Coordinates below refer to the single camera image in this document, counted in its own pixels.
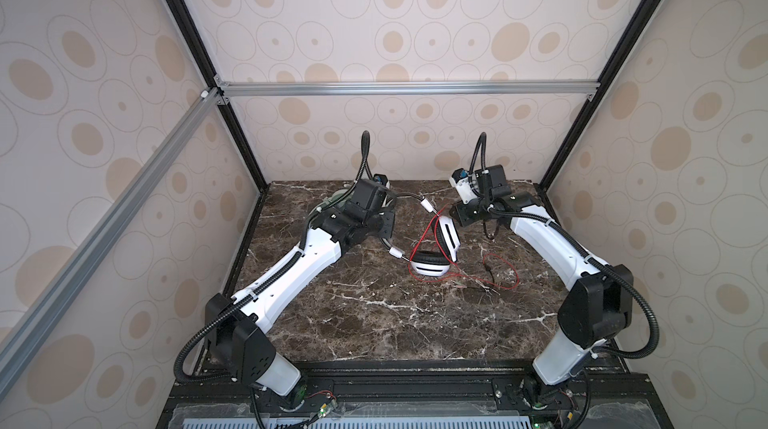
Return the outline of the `white black red-cabled headphones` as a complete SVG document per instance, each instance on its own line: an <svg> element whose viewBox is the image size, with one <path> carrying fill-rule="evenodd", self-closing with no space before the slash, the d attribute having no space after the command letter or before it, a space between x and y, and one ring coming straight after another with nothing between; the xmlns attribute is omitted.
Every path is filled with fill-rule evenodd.
<svg viewBox="0 0 768 429"><path fill-rule="evenodd" d="M465 279L478 283L483 288L499 289L502 291L512 291L519 287L521 279L514 265L495 253L486 254L481 259L483 268L489 274L489 279L468 274L459 267L458 253L461 242L454 221L444 214L446 206L441 210L437 210L424 196L399 193L394 195L392 201L387 201L385 207L394 206L400 198L417 200L422 208L431 216L429 223L410 251L399 249L389 238L380 238L381 243L386 247L391 256L407 262L409 274L414 279L420 282L444 282ZM489 258L495 258L511 271L514 277L511 284L501 284L496 281L492 268L488 263Z"/></svg>

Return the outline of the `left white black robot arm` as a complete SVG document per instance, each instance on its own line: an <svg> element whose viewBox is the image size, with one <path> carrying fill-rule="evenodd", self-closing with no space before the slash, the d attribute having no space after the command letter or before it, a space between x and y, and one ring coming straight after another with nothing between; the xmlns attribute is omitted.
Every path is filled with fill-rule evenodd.
<svg viewBox="0 0 768 429"><path fill-rule="evenodd" d="M263 276L230 297L217 294L206 305L205 326L180 350L173 367L179 383L232 379L249 389L264 388L289 407L305 397L306 378L281 355L267 334L289 303L324 269L371 237L385 238L393 212L389 190L368 164L370 134L361 136L361 163L353 184L320 203L306 217L298 243ZM189 374L184 363L206 343L223 366L218 372Z"/></svg>

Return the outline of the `mint green wired headphones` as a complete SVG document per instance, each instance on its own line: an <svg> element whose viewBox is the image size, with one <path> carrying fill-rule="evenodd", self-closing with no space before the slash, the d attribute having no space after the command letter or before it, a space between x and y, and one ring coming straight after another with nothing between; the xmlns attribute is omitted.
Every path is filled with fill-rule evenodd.
<svg viewBox="0 0 768 429"><path fill-rule="evenodd" d="M320 204L318 204L315 207L314 211L323 212L329 207L333 207L337 204L344 202L349 197L351 192L352 192L352 188L340 189L334 192L330 197L324 199Z"/></svg>

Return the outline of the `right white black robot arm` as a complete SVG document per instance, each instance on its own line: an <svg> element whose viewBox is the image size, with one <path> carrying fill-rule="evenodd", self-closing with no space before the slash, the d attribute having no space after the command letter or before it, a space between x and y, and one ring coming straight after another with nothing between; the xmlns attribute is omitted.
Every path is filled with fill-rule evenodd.
<svg viewBox="0 0 768 429"><path fill-rule="evenodd" d="M556 272L568 295L557 314L558 329L533 361L540 383L560 384L576 374L586 359L599 353L624 359L651 355L660 342L658 318L634 287L632 272L595 256L550 217L529 193L514 194L501 165L486 161L487 134L476 142L470 168L458 169L450 182L461 201L450 210L458 225L495 221L535 249ZM639 349L612 348L608 341L628 328L638 306L648 328L648 341Z"/></svg>

